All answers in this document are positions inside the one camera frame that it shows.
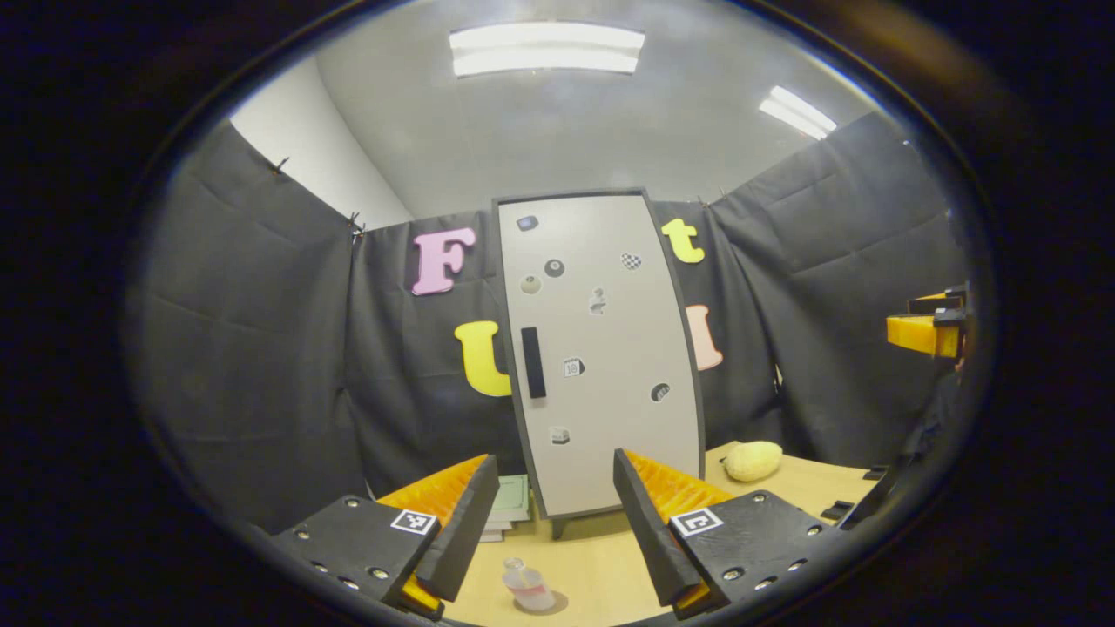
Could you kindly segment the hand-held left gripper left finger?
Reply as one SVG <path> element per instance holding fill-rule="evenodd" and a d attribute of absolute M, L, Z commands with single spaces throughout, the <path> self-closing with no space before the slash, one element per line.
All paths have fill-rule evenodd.
<path fill-rule="evenodd" d="M 482 454 L 378 499 L 339 496 L 272 544 L 320 578 L 435 623 L 457 600 L 498 489 L 497 457 Z"/>

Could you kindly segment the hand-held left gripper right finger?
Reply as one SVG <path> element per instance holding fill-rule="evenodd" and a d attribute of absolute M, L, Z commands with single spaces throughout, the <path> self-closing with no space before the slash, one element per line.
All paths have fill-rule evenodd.
<path fill-rule="evenodd" d="M 655 595 L 678 619 L 766 608 L 849 534 L 768 489 L 733 495 L 615 448 L 612 480 Z"/>

